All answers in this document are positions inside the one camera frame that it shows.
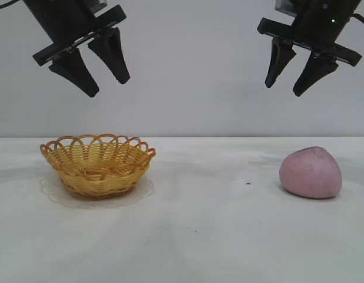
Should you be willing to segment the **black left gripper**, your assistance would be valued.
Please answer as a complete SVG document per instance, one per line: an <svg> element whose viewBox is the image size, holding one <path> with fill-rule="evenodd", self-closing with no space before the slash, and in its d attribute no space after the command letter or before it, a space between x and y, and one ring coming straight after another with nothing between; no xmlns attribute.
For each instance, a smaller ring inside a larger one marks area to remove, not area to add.
<svg viewBox="0 0 364 283"><path fill-rule="evenodd" d="M119 28L109 28L126 19L120 5L100 16L95 14L107 6L107 1L25 1L40 26L52 40L52 44L33 55L38 65L53 60L49 69L73 83L88 97L95 97L99 87L81 57L78 48L84 41L98 34L88 48L109 68L120 84L130 79L123 56Z"/></svg>

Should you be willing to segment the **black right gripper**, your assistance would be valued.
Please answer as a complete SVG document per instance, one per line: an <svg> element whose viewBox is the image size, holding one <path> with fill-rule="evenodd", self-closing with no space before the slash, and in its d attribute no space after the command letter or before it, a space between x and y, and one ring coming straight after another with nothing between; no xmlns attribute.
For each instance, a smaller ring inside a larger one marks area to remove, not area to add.
<svg viewBox="0 0 364 283"><path fill-rule="evenodd" d="M336 60L356 66L362 56L338 45L336 40L360 1L276 1L275 10L294 17L291 25L262 18L260 34L273 37L269 69L265 79L271 88L277 77L295 57L293 45L311 50L308 61L296 81L293 92L300 97L326 75L336 71Z"/></svg>

